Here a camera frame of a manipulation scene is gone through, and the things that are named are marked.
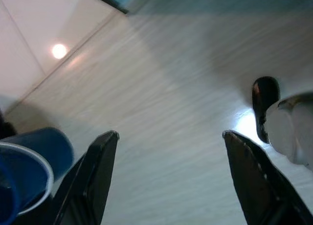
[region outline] blue cup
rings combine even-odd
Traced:
[[[39,153],[51,165],[55,181],[73,164],[71,143],[61,131],[52,127],[4,138],[1,142],[18,144]]]
[[[52,185],[51,166],[41,155],[0,142],[0,225],[12,223],[19,212],[27,212],[42,203]],[[39,195],[42,198],[31,204]]]

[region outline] cup rim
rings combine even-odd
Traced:
[[[34,150],[31,150],[29,148],[23,147],[23,146],[18,145],[18,144],[0,141],[0,149],[1,148],[2,149],[15,150],[19,153],[24,153],[24,154],[28,155],[29,157],[31,157],[32,159],[37,161],[44,168],[45,172],[47,173],[47,182],[46,182],[46,186],[45,186],[45,193],[36,203],[34,203],[30,207],[19,212],[18,213],[18,216],[19,216],[19,215],[25,214],[25,213],[35,209],[36,207],[38,207],[41,203],[43,203],[47,199],[47,197],[50,195],[50,193],[52,191],[52,187],[53,187],[53,183],[54,183],[53,171],[52,171],[52,168],[51,168],[51,165],[49,164],[49,162],[42,155],[35,152]]]

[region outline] blue plastic cup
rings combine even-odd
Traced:
[[[0,225],[13,222],[40,205],[50,194],[53,171],[50,164],[28,148],[0,142]]]
[[[4,138],[1,142],[18,144],[39,153],[51,165],[55,181],[73,164],[71,143],[61,131],[52,127]]]

